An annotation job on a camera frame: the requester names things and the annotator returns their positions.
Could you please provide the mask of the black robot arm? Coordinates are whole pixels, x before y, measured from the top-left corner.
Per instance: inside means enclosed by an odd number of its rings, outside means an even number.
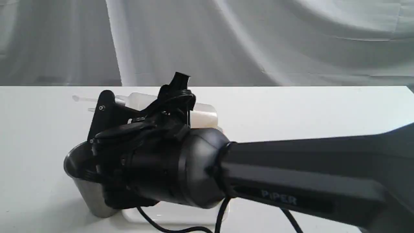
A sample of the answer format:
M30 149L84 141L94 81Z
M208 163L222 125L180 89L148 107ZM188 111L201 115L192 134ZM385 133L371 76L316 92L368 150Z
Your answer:
M413 232L413 124L366 136L237 143L190 128L195 96L159 95L137 111L100 94L89 139L111 208L170 202L223 207L243 198L354 225Z

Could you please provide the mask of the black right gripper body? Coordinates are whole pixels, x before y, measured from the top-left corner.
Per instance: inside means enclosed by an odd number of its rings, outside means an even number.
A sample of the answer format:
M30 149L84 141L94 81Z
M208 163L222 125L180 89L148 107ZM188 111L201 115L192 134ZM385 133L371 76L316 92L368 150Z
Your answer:
M114 209L183 205L179 150L190 127L176 119L145 120L94 136L92 151L102 177L105 203Z

